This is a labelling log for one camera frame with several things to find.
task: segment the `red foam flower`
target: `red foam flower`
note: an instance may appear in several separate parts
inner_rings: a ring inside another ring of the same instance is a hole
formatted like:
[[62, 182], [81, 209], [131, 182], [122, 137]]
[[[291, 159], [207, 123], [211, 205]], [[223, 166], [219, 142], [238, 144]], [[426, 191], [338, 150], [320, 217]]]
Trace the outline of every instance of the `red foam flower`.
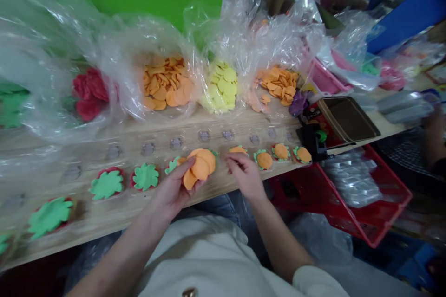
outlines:
[[97, 69], [90, 67], [87, 70], [86, 77], [88, 88], [90, 89], [91, 93], [99, 100], [109, 102], [108, 92], [105, 89], [101, 73]]
[[84, 122], [93, 120], [101, 112], [103, 102], [95, 97], [90, 100], [82, 100], [76, 102], [76, 111], [82, 117]]
[[77, 97], [80, 97], [82, 100], [91, 99], [92, 92], [88, 86], [87, 76], [85, 74], [79, 74], [77, 77], [75, 77], [73, 80], [73, 86]]

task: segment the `white shirt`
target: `white shirt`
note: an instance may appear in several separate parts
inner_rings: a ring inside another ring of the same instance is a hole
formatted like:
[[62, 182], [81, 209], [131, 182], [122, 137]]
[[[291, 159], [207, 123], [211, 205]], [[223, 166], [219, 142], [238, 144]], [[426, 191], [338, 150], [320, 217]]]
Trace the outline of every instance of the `white shirt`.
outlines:
[[198, 216], [171, 224], [146, 265], [135, 296], [348, 297], [323, 270], [296, 270], [293, 285], [262, 267], [246, 234], [230, 220]]

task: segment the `red basket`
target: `red basket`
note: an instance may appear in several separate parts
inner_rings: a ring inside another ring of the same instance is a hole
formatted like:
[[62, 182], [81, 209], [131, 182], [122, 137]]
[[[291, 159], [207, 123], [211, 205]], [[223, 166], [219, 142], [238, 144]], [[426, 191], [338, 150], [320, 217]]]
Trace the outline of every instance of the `red basket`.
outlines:
[[370, 145], [363, 148], [364, 156], [378, 165], [371, 176], [383, 194], [382, 200], [360, 209], [348, 207], [319, 164], [313, 164], [270, 179], [275, 191], [271, 202], [282, 210], [322, 213], [331, 226], [376, 248], [412, 194]]

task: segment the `wooden table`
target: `wooden table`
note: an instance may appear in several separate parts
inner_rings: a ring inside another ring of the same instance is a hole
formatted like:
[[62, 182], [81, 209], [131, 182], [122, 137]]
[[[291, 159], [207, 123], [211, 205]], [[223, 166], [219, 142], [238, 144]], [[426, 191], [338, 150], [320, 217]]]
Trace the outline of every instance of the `wooden table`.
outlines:
[[[426, 78], [420, 78], [416, 86], [419, 90], [432, 86]], [[373, 96], [376, 99], [392, 94], [376, 89]], [[358, 142], [364, 145], [375, 140], [391, 136], [405, 129], [404, 125], [390, 124], [378, 112], [369, 112], [369, 117], [375, 123], [381, 136], [369, 141]], [[280, 123], [269, 122], [264, 115], [251, 109], [244, 110], [237, 117], [215, 117], [198, 108], [192, 118], [182, 121], [171, 121], [166, 124], [142, 124], [127, 120], [124, 125], [105, 129], [101, 140], [93, 143], [83, 143], [60, 148], [54, 154], [54, 162], [38, 168], [30, 174], [4, 176], [0, 178], [0, 231], [13, 228], [19, 235], [18, 247], [5, 268], [12, 268], [23, 263], [80, 245], [87, 241], [105, 236], [115, 231], [125, 229], [132, 219], [141, 211], [151, 197], [152, 191], [144, 193], [126, 189], [122, 194], [105, 201], [92, 202], [88, 192], [90, 182], [98, 171], [111, 166], [123, 168], [130, 174], [135, 166], [144, 162], [156, 163], [164, 168], [169, 160], [178, 155], [187, 155], [196, 148], [210, 148], [218, 153], [226, 152], [236, 145], [246, 147], [252, 156], [258, 149], [269, 149], [272, 144], [284, 142], [289, 146], [299, 144], [297, 135], [298, 122], [295, 119], [282, 119]], [[277, 138], [269, 136], [269, 129], [274, 129]], [[208, 131], [211, 140], [200, 142], [199, 131]], [[231, 131], [233, 140], [228, 141], [222, 136], [223, 131]], [[250, 141], [250, 136], [257, 135], [258, 145]], [[179, 138], [182, 147], [171, 149], [171, 139]], [[150, 156], [142, 156], [144, 144], [153, 143], [155, 151]], [[16, 156], [27, 153], [34, 148], [47, 147], [48, 143], [17, 132], [2, 139], [0, 152], [3, 155]], [[348, 146], [330, 150], [329, 153], [339, 154], [357, 146]], [[119, 156], [113, 156], [119, 150]], [[81, 174], [76, 180], [70, 180], [65, 171], [80, 166]], [[262, 171], [262, 178], [267, 179], [298, 168], [293, 162], [275, 162], [270, 171]], [[217, 162], [217, 169], [206, 185], [200, 189], [189, 205], [219, 196], [237, 189], [232, 175], [226, 174], [226, 168]], [[60, 232], [30, 241], [26, 232], [29, 215], [45, 201], [59, 196], [70, 196], [78, 200], [76, 220]]]

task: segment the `blue panel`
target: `blue panel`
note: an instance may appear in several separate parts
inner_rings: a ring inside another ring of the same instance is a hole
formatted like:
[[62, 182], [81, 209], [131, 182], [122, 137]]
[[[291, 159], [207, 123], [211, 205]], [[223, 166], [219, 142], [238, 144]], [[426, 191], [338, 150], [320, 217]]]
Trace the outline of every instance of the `blue panel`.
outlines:
[[380, 25], [386, 30], [369, 41], [368, 52], [377, 54], [418, 34], [445, 17], [445, 0], [406, 0], [381, 20]]

